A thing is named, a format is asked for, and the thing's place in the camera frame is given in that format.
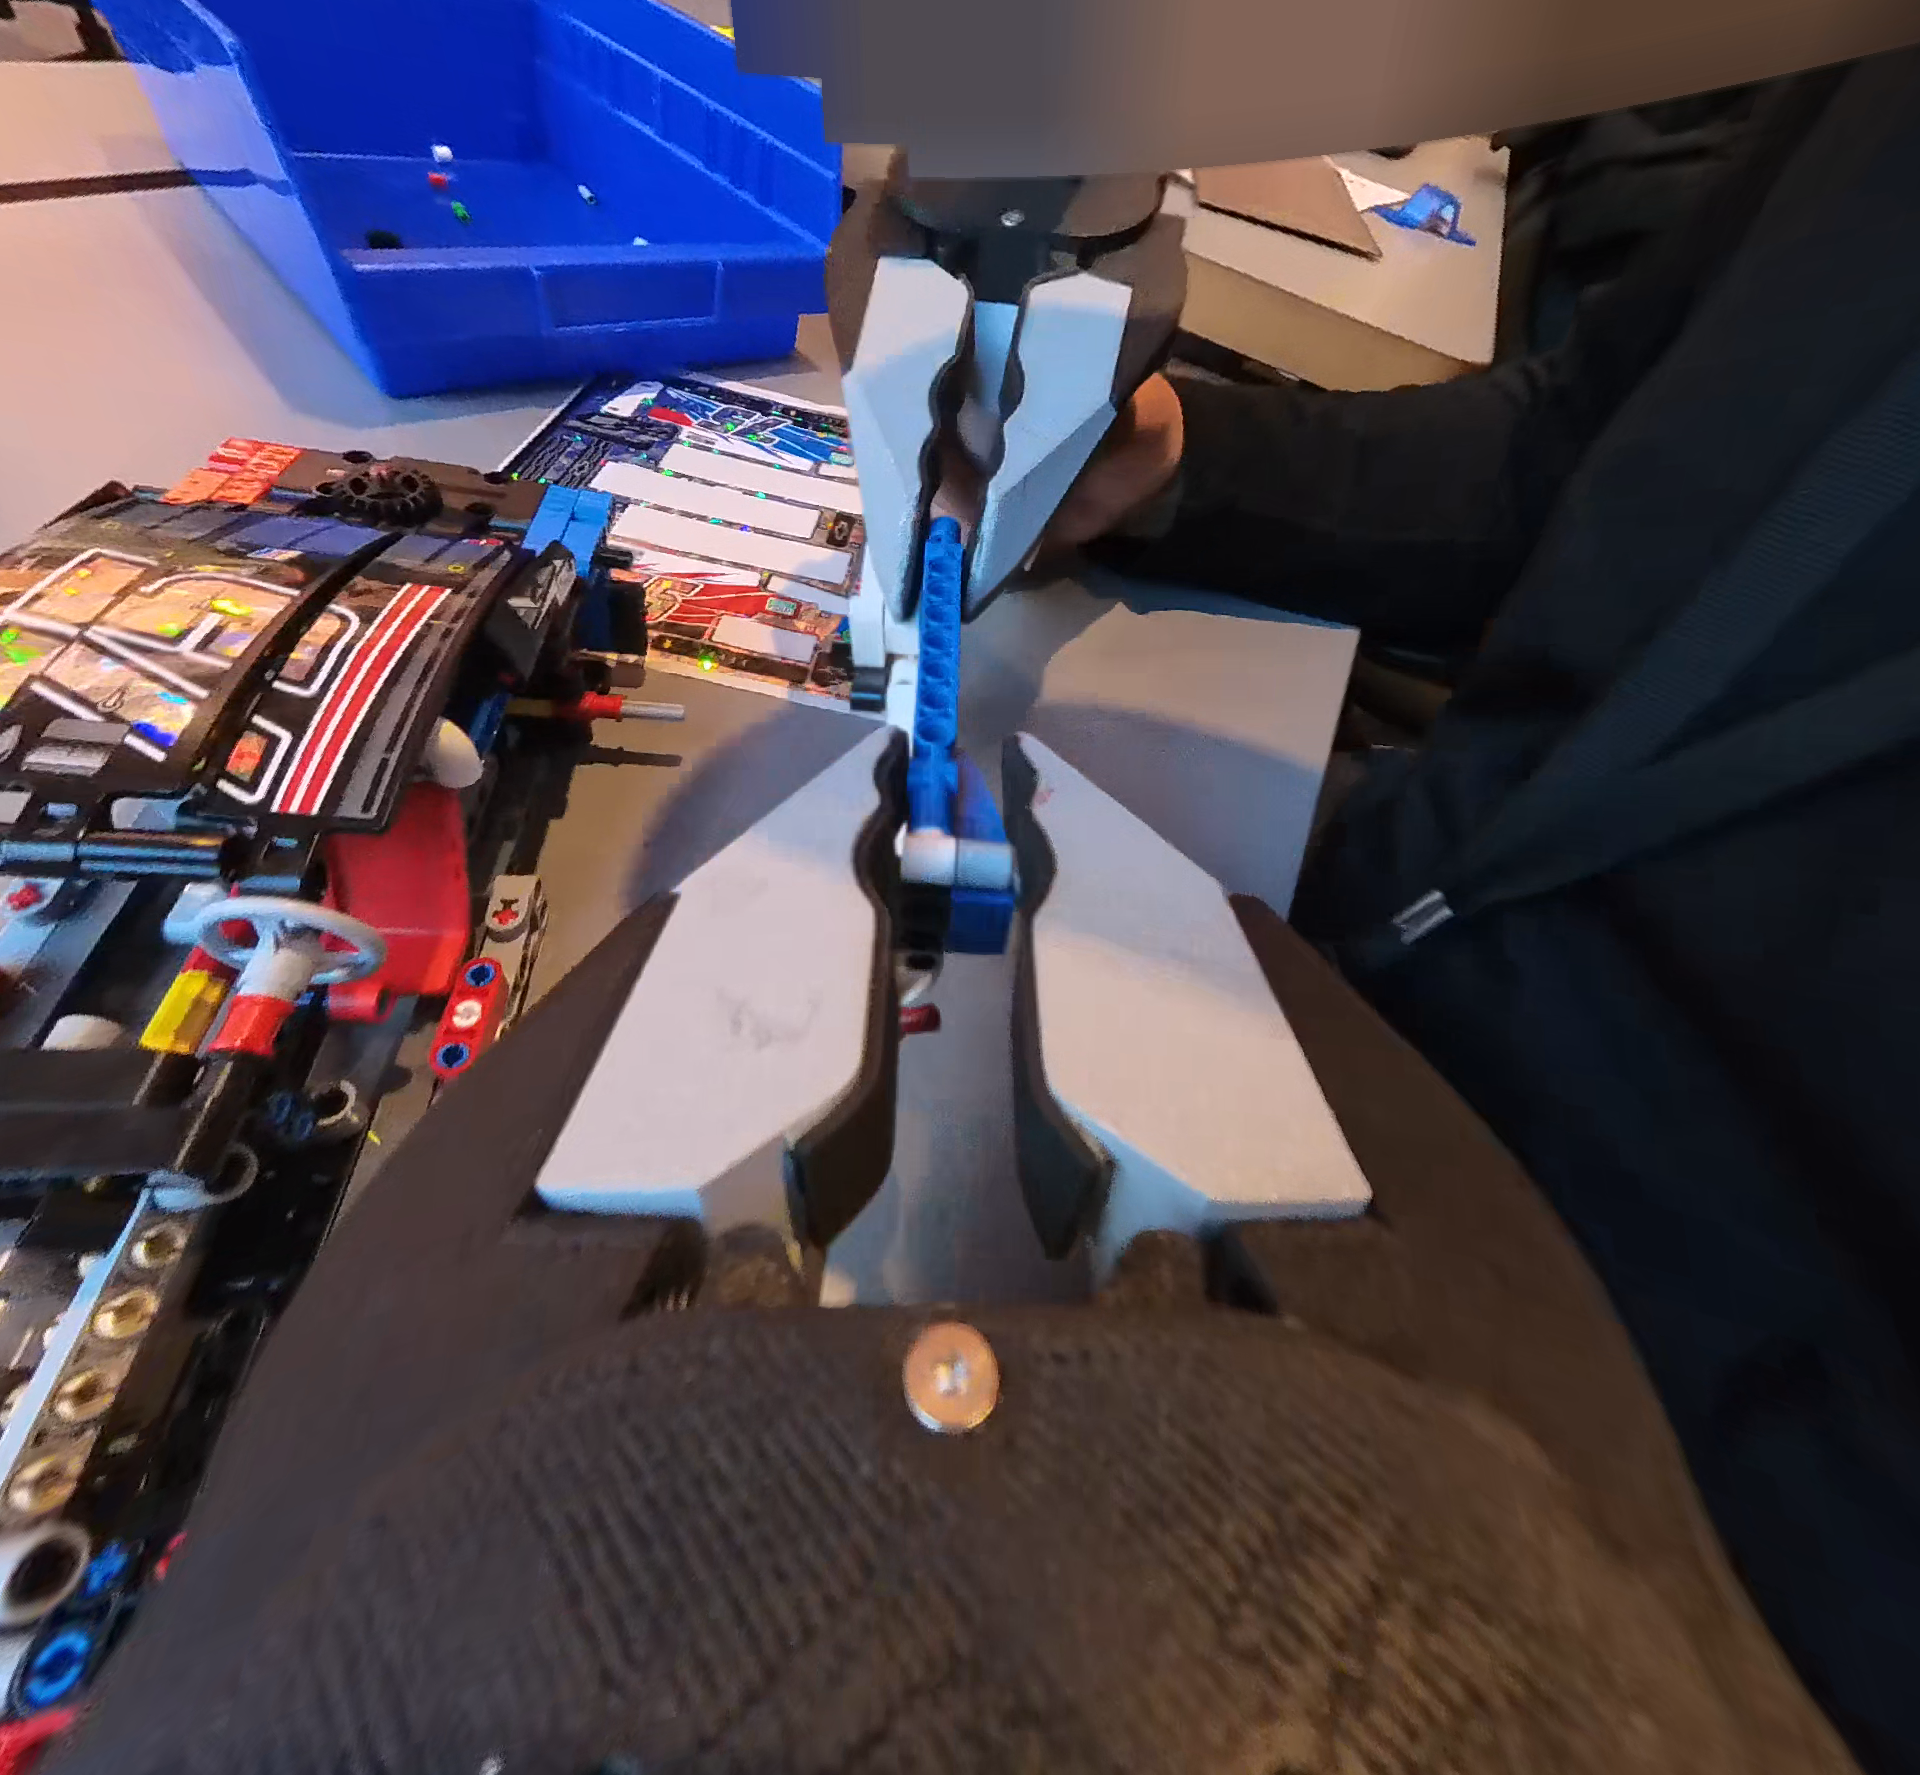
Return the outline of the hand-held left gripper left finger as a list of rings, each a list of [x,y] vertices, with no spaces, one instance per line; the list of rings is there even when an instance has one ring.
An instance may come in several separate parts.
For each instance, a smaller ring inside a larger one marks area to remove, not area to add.
[[[539,1164],[543,1206],[826,1248],[873,1198],[904,753],[872,731],[681,881]]]

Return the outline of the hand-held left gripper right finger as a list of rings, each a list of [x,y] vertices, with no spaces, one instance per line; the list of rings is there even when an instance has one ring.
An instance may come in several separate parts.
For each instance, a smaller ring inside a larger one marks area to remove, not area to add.
[[[1332,1220],[1373,1190],[1223,887],[1032,735],[1003,743],[1020,875],[1014,1152],[1047,1258]]]

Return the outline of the person's dark clothed body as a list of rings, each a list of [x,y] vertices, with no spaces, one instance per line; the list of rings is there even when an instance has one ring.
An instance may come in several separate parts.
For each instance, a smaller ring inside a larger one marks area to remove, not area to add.
[[[1778,1638],[1916,1770],[1916,51],[1552,365],[1587,437],[1324,922],[1548,1184]]]

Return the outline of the blue plastic bin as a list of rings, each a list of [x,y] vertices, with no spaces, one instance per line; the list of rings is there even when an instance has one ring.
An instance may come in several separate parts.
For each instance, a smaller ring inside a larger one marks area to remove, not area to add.
[[[90,1],[178,163],[384,395],[775,359],[826,307],[819,93],[657,0]],[[469,243],[434,145],[549,159],[651,247]]]

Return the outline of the holographic sticker sheet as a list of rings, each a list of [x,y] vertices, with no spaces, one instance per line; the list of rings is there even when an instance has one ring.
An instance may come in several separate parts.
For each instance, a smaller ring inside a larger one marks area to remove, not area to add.
[[[496,467],[535,487],[551,537],[596,523],[593,559],[641,599],[664,667],[851,705],[865,531],[839,405],[700,369],[603,373]]]

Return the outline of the grey cardboard sheet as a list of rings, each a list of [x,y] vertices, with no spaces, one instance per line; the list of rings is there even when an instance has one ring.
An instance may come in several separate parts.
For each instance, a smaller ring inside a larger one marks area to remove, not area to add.
[[[1326,155],[1194,169],[1202,207],[1318,247],[1380,259],[1380,241],[1346,175]]]

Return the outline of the tiny loose toy pieces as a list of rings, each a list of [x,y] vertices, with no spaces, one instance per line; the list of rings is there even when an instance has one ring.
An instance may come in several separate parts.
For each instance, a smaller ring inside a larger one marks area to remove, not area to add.
[[[446,147],[434,145],[422,187],[448,229],[469,243],[589,251],[654,245],[600,189],[549,159],[456,155]]]

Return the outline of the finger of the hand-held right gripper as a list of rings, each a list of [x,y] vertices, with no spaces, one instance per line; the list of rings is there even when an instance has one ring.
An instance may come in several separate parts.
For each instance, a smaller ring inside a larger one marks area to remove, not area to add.
[[[970,285],[920,255],[876,261],[842,371],[872,581],[889,615],[913,615],[943,429],[966,389]]]
[[[972,305],[960,443],[977,469],[963,607],[983,609],[1042,543],[1115,417],[1131,289],[1087,271]]]

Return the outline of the person's right forearm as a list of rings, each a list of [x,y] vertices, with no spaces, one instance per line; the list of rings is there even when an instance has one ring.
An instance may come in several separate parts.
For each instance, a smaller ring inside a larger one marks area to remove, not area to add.
[[[1426,653],[1488,627],[1587,437],[1545,361],[1376,393],[1160,383],[1178,459],[1090,557]]]

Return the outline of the blue and white brick assembly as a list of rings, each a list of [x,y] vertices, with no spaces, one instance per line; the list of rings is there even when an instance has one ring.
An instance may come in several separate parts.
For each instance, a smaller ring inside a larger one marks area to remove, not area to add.
[[[849,617],[855,653],[851,703],[882,711],[893,739],[879,807],[892,823],[892,966],[906,1036],[939,1026],[933,990],[946,958],[1006,948],[1017,897],[1014,847],[979,767],[963,753],[962,601],[966,539],[952,517],[928,523],[918,605],[895,619],[873,577]]]

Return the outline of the toy brick race car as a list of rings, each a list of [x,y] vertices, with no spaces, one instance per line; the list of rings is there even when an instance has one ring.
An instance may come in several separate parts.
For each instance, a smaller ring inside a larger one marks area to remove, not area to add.
[[[80,1710],[378,1142],[546,930],[643,691],[612,497],[226,443],[1,557],[3,1770]]]

